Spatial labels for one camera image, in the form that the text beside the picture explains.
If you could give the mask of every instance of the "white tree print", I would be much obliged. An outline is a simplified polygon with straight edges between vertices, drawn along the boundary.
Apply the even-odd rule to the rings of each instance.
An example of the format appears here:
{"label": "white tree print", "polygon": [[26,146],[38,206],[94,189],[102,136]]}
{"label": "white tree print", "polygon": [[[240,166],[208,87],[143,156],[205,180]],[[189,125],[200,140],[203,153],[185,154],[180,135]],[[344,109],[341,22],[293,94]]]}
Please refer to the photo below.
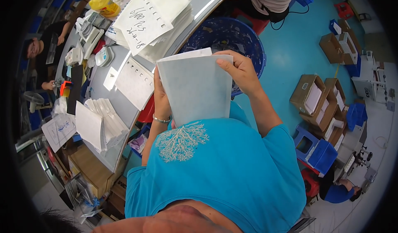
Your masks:
{"label": "white tree print", "polygon": [[200,121],[165,131],[159,135],[155,146],[164,162],[187,161],[192,158],[196,146],[209,140],[206,129]]}

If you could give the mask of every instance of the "black shirt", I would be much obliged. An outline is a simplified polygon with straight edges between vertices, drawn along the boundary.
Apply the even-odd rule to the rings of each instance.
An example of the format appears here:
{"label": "black shirt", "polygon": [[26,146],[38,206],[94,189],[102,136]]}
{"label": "black shirt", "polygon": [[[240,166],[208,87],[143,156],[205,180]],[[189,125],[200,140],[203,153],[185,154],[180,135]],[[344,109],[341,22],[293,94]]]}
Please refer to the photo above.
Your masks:
{"label": "black shirt", "polygon": [[61,58],[62,50],[64,49],[65,42],[68,35],[65,36],[64,42],[57,46],[58,37],[61,35],[64,25],[67,22],[56,22],[49,25],[40,40],[44,43],[43,51],[36,56],[36,71],[37,80],[36,88],[41,89],[43,82],[48,82],[48,67],[58,66],[59,59]]}

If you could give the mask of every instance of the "silver bracelet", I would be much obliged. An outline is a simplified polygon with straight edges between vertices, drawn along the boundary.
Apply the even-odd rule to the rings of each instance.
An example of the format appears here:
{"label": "silver bracelet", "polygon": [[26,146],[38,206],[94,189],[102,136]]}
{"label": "silver bracelet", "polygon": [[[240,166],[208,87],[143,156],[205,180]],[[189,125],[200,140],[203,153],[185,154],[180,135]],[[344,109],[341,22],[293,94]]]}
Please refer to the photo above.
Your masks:
{"label": "silver bracelet", "polygon": [[158,119],[158,118],[155,117],[155,113],[153,113],[152,117],[153,117],[153,119],[154,119],[155,121],[161,122],[161,123],[169,123],[169,122],[171,121],[170,117],[169,117],[169,120],[160,120],[160,119]]}

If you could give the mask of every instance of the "blue t-shirt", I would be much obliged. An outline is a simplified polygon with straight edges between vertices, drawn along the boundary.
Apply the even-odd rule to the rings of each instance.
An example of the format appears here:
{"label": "blue t-shirt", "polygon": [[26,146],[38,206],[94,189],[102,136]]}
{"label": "blue t-shirt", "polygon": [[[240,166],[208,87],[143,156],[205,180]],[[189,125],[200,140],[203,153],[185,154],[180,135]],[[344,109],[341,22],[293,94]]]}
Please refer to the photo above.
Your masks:
{"label": "blue t-shirt", "polygon": [[266,137],[231,103],[231,118],[193,121],[157,136],[146,167],[127,175],[125,216],[153,216],[176,200],[201,201],[242,231],[287,232],[306,205],[293,139]]}
{"label": "blue t-shirt", "polygon": [[325,201],[329,201],[334,204],[342,203],[354,196],[354,192],[354,188],[347,191],[347,188],[344,185],[331,185],[325,196]]}

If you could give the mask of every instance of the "black mat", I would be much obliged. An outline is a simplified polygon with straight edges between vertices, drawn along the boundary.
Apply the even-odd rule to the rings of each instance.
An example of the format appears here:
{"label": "black mat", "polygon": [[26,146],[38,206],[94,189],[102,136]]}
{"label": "black mat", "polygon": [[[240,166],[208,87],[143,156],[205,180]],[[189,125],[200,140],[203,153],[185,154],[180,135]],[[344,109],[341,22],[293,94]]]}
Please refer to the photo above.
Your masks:
{"label": "black mat", "polygon": [[67,113],[75,115],[76,114],[76,101],[80,100],[80,90],[82,89],[82,79],[83,79],[83,66],[75,66],[70,72],[72,76],[73,87],[70,90],[68,97],[68,109]]}

